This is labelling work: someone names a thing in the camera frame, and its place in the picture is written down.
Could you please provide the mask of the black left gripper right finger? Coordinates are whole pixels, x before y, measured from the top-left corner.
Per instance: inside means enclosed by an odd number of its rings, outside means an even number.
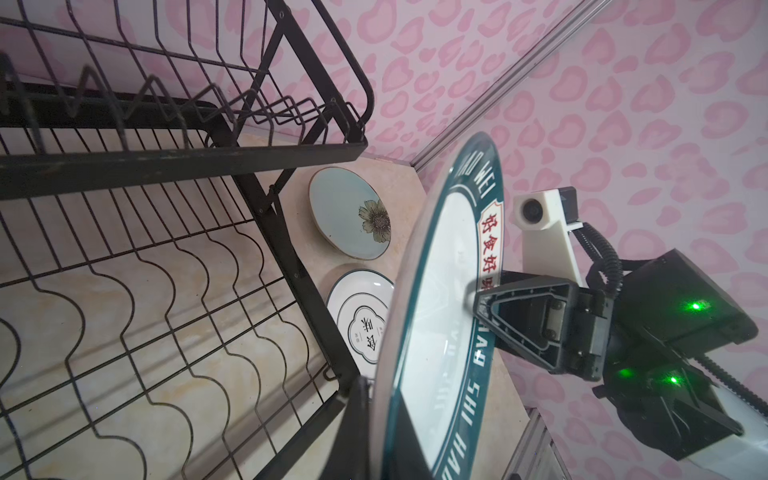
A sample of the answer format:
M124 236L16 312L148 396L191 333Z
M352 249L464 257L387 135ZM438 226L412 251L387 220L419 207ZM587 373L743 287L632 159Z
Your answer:
M398 407L395 424L392 446L392 478L397 480L433 479L404 402L401 402Z

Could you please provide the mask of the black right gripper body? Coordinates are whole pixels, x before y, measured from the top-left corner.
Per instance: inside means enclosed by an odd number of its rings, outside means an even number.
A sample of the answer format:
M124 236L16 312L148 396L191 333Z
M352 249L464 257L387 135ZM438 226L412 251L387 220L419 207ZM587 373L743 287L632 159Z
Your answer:
M708 354L757 333L719 288L626 289L600 336L602 382L593 393L637 441L674 460L756 461L759 397Z

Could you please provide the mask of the white plate quatrefoil emblem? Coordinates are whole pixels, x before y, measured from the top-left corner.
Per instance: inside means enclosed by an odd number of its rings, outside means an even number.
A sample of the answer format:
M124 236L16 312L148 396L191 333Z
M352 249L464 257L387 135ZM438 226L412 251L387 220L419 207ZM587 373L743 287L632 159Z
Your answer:
M394 284L382 274L357 269L333 285L327 308L362 376L374 379Z

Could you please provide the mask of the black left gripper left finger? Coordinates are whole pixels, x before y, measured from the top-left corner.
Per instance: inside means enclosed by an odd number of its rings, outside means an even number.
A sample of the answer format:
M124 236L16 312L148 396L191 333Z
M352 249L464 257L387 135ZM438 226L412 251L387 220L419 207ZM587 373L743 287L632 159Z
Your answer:
M359 376L352 384L321 480L365 480L370 477L370 383Z

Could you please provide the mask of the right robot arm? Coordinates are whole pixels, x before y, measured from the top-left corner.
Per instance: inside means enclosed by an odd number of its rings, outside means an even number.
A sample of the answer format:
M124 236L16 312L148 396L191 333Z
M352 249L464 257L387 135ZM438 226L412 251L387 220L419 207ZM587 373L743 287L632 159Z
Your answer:
M477 318L502 349L592 384L641 444L728 479L767 474L767 404L710 357L754 321L688 264L630 262L613 293L507 272L479 283Z

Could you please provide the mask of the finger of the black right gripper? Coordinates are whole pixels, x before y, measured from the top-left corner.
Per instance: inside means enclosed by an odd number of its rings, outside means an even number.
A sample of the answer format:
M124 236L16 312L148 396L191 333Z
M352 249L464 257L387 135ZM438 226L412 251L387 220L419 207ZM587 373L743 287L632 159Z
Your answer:
M501 284L477 292L473 313L500 349L540 368L565 368L565 347L579 285L569 279L504 271Z

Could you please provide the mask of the dark green rim plate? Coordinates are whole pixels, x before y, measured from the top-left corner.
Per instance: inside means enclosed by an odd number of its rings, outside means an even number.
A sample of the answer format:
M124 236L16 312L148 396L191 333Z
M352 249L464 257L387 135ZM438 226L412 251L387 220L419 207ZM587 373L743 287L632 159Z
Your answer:
M504 234L499 153L478 132L433 186L403 256L373 389L372 478L393 479L401 402L433 479L470 477L495 344L473 304L500 283Z

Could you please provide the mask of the light blue flower plate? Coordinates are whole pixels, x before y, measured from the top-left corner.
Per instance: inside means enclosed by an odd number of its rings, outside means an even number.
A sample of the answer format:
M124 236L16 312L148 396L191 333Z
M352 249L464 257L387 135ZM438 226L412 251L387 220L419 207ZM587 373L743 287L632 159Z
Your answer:
M381 257L391 243L391 222L378 195L357 173L340 167L317 171L309 203L319 232L343 254L358 260Z

